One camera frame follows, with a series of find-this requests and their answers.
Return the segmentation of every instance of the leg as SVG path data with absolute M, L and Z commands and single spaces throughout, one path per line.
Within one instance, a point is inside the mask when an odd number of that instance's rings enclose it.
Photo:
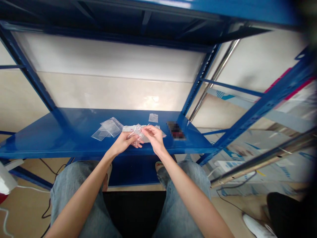
M 290 227 L 293 226 L 299 213 L 300 202 L 278 192 L 269 193 L 266 200 L 276 236 L 278 238 L 289 237 L 291 235 Z
M 192 161 L 181 161 L 178 165 L 211 200 L 210 181 L 204 170 Z M 158 171 L 158 179 L 166 188 L 166 199 L 153 237 L 203 237 L 165 168 Z
M 98 161 L 92 160 L 78 161 L 67 166 L 57 176 L 51 190 L 51 225 L 98 163 Z M 103 200 L 102 188 L 100 188 L 79 237 L 121 237 L 107 211 Z

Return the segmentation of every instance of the knee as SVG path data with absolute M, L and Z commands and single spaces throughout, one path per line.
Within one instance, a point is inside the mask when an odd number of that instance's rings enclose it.
M 195 177 L 202 177 L 208 179 L 203 168 L 196 162 L 184 160 L 178 163 L 178 165 L 191 179 L 194 179 Z
M 64 170 L 63 173 L 66 176 L 74 176 L 74 175 L 80 175 L 80 174 L 86 174 L 88 175 L 93 171 L 93 169 L 97 166 L 99 161 L 76 161 L 74 163 L 71 163 L 68 165 Z

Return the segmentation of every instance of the white wall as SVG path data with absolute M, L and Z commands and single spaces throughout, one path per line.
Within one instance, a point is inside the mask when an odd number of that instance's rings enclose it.
M 181 111 L 192 83 L 38 72 L 58 107 Z
M 211 79 L 229 44 L 222 45 L 206 78 Z M 297 63 L 294 58 L 306 45 L 302 41 L 301 34 L 285 30 L 244 38 L 227 62 L 218 82 L 264 92 L 288 68 Z M 189 114 L 196 105 L 204 86 L 205 84 L 190 108 Z M 213 88 L 246 98 L 257 98 L 217 85 L 214 85 Z M 200 128 L 230 128 L 245 112 L 236 105 L 208 95 L 195 116 L 193 124 Z M 251 128 L 262 130 L 273 124 L 273 121 L 262 118 Z
M 18 132 L 49 112 L 20 70 L 0 70 L 0 84 L 0 131 Z
M 42 34 L 15 36 L 59 107 L 180 111 L 203 58 L 201 53 L 158 47 Z M 207 78 L 227 46 L 221 48 Z M 218 81 L 264 91 L 296 63 L 293 59 L 304 46 L 298 33 L 281 30 L 245 38 Z M 0 47 L 0 63 L 14 64 L 5 52 Z M 0 130 L 18 131 L 48 112 L 19 70 L 1 70 L 0 77 L 6 87 L 0 92 Z M 193 123 L 228 128 L 244 113 L 208 96 Z M 261 119 L 253 128 L 266 129 L 273 123 Z
M 203 53 L 34 33 L 16 38 L 37 71 L 192 83 Z

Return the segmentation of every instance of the jeans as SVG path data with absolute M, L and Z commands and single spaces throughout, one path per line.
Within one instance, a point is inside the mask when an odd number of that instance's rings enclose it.
M 67 166 L 57 176 L 51 190 L 51 225 L 98 163 L 91 160 L 77 161 Z M 204 170 L 193 161 L 182 161 L 178 165 L 211 200 L 210 181 Z M 153 237 L 203 237 L 166 169 L 161 168 L 157 175 L 166 188 L 166 199 Z M 122 237 L 111 221 L 103 200 L 102 188 L 99 190 L 79 237 Z

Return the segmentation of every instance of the white shoe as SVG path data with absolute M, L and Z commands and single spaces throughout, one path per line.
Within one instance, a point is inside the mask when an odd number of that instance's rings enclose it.
M 248 229 L 256 236 L 256 238 L 276 237 L 269 226 L 262 226 L 260 223 L 258 223 L 255 219 L 247 214 L 244 214 L 242 217 L 244 223 L 246 224 Z

